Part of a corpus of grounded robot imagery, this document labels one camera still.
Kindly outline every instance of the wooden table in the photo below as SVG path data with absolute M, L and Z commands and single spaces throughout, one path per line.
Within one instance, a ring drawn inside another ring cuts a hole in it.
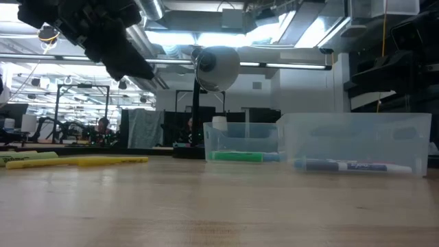
M 439 180 L 278 164 L 0 170 L 0 246 L 439 246 Z

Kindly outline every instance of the green marker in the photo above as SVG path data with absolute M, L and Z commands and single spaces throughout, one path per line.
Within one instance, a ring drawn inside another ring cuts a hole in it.
M 44 158 L 57 158 L 58 155 L 55 152 L 42 152 L 42 153 L 32 153 L 32 152 L 17 152 L 2 154 L 0 153 L 0 167 L 5 167 L 8 161 L 27 161 L 34 159 L 44 159 Z
M 212 161 L 244 161 L 263 162 L 263 153 L 260 152 L 211 152 Z

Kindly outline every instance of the desk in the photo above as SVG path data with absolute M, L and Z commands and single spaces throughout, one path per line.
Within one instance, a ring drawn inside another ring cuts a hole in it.
M 439 180 L 278 164 L 0 170 L 0 246 L 438 246 Z

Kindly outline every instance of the table surface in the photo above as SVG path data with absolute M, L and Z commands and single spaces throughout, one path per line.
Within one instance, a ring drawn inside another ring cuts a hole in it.
M 435 246 L 439 180 L 276 163 L 0 169 L 0 246 Z

